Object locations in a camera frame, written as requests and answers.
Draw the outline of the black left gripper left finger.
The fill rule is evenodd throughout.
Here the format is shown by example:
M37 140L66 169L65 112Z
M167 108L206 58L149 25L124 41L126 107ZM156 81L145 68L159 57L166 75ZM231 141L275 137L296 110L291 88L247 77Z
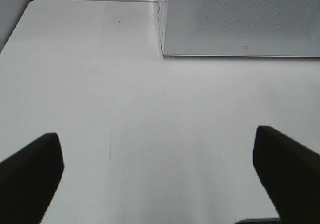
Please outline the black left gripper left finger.
M1 162L1 223L41 223L64 172L61 148L46 133Z

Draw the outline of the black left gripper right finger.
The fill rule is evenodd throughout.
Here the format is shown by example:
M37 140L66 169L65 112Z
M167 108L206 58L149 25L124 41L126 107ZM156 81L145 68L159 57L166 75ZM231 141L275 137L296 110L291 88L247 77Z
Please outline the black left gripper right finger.
M319 154L270 126L256 131L253 165L282 222L319 223Z

